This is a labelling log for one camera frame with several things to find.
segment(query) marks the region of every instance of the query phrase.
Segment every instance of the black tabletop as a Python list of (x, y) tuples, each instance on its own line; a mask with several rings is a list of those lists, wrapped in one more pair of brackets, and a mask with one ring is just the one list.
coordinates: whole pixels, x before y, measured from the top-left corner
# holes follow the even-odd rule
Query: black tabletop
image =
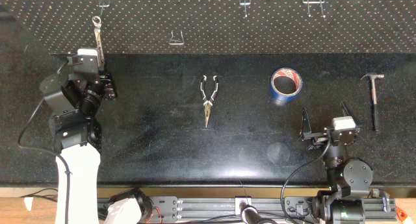
[[(56, 186), (50, 155), (18, 149), (21, 128), (42, 97), (39, 84), (60, 64), (19, 27), (0, 27), (0, 185)], [(99, 186), (226, 185), (281, 186), (303, 163), (319, 155), (299, 142), (302, 108), (313, 131), (342, 116), (341, 101), (363, 124), (349, 146), (374, 168), (376, 186), (415, 186), (416, 56), (414, 55), (106, 55), (118, 89), (104, 101), (97, 120), (103, 129)], [(270, 77), (278, 68), (302, 76), (300, 95), (285, 106), (272, 103)], [(377, 80), (381, 133), (372, 131), (367, 72)], [(200, 78), (207, 92), (218, 75), (218, 95), (205, 128)], [(23, 138), (51, 147), (44, 105)], [(320, 163), (293, 180), (297, 186), (324, 186)]]

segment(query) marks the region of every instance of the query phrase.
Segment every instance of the pegboard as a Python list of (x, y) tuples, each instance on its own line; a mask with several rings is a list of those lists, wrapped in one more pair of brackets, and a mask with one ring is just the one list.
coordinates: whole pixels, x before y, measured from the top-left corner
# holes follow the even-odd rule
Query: pegboard
[[(95, 47), (101, 0), (0, 0), (51, 54)], [(415, 53), (415, 0), (106, 0), (105, 53)], [(171, 32), (184, 45), (169, 45)]]

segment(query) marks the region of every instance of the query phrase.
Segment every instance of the hammer head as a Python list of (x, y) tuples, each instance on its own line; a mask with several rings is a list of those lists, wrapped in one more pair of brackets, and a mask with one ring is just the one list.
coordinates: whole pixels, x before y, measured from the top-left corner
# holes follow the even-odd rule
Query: hammer head
[(384, 74), (377, 74), (375, 72), (370, 72), (365, 74), (361, 79), (364, 79), (365, 77), (370, 77), (370, 79), (382, 79), (384, 78)]

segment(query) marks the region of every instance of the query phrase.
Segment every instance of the roll of tape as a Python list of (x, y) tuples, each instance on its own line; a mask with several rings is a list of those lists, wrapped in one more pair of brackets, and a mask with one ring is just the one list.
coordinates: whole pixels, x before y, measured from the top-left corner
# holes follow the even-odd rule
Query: roll of tape
[[(280, 92), (274, 85), (274, 80), (278, 77), (288, 77), (292, 79), (294, 85), (296, 86), (296, 91), (294, 93), (289, 94)], [(275, 100), (283, 102), (292, 101), (294, 98), (298, 96), (301, 89), (302, 79), (300, 78), (300, 75), (297, 72), (295, 72), (295, 70), (291, 68), (280, 68), (279, 70), (273, 73), (272, 80), (270, 81), (270, 92)]]

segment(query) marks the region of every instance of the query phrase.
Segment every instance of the claw hammer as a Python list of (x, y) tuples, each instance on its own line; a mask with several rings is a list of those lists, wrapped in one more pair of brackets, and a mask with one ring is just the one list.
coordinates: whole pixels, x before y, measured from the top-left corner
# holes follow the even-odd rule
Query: claw hammer
[(365, 77), (370, 77), (371, 81), (371, 96), (372, 96), (372, 126), (376, 132), (380, 132), (380, 126), (378, 123), (378, 109), (377, 109), (377, 96), (376, 96), (376, 83), (375, 79), (384, 78), (384, 74), (377, 74), (375, 72), (370, 72), (365, 74), (361, 79)]

